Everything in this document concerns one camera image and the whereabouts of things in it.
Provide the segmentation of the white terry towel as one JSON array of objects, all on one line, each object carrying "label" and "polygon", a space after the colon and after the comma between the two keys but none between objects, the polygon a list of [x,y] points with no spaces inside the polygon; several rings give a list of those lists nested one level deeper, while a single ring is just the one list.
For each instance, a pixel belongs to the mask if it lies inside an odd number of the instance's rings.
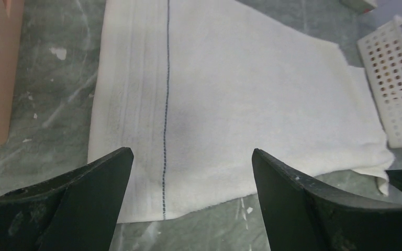
[{"label": "white terry towel", "polygon": [[118,222],[256,193],[262,149],[309,176],[378,178],[394,161],[364,70],[237,1],[107,1],[88,161],[134,161]]}]

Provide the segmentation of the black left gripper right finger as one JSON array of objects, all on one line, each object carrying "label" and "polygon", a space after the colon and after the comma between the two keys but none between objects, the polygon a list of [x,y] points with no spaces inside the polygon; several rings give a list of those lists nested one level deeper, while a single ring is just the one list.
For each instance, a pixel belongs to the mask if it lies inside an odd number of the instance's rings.
[{"label": "black left gripper right finger", "polygon": [[335,188],[260,149],[252,166],[271,250],[402,250],[402,205]]}]

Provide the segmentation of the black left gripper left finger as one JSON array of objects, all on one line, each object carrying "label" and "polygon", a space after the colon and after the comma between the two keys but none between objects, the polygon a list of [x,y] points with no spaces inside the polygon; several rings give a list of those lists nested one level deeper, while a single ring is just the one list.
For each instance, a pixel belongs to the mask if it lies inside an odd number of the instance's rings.
[{"label": "black left gripper left finger", "polygon": [[109,250],[133,159],[122,147],[0,196],[0,250]]}]

